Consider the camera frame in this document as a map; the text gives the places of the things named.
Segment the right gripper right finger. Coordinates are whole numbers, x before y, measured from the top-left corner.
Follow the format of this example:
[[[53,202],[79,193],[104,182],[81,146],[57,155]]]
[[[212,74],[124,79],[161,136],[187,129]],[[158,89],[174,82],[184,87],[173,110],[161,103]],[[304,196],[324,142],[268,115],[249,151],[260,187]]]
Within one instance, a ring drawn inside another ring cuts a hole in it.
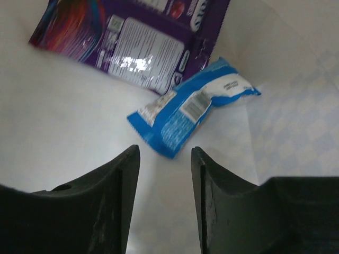
[[[191,172],[202,253],[338,253],[338,178],[252,184],[200,147]]]

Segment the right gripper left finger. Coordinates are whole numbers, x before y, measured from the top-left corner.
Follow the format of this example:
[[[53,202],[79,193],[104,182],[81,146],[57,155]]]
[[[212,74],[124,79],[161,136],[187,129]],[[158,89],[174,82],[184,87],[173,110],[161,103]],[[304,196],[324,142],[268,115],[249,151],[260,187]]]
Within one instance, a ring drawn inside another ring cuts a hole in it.
[[[132,145],[50,191],[1,186],[1,253],[125,253],[139,169]]]

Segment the blue checkered paper bag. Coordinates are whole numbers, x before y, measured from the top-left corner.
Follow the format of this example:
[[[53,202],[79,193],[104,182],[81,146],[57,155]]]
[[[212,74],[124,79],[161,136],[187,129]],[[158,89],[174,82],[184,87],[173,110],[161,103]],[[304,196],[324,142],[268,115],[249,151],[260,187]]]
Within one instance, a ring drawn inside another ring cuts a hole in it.
[[[38,50],[47,1],[1,1],[1,183],[50,190],[140,148],[127,253],[199,253],[191,149],[241,178],[338,175],[338,1],[231,1],[211,55],[260,92],[213,110],[174,159],[126,117],[148,90]]]

